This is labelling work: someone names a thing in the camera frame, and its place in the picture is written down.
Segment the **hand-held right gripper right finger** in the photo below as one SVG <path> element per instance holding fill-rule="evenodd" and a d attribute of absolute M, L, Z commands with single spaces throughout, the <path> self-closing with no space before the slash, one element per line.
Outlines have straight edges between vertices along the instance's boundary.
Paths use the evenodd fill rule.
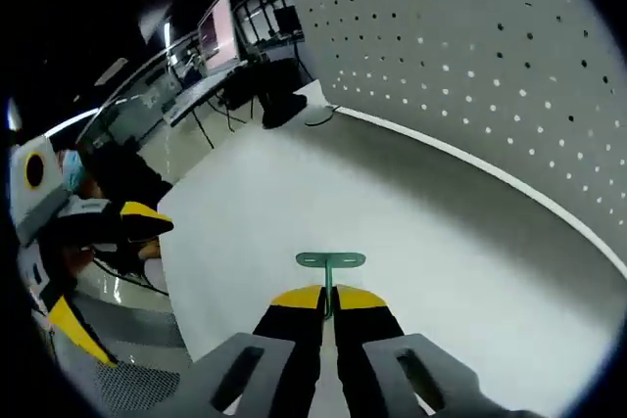
<path fill-rule="evenodd" d="M 406 334 L 372 292 L 335 288 L 338 377 L 352 417 L 532 417 L 486 397 L 477 374 L 425 336 Z"/>

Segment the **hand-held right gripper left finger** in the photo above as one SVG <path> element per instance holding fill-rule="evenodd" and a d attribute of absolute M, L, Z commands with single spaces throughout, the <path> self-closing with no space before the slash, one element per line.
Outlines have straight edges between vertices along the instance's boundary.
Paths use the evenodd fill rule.
<path fill-rule="evenodd" d="M 326 289 L 285 292 L 251 333 L 227 337 L 196 364 L 194 385 L 212 417 L 307 417 L 320 374 Z"/>

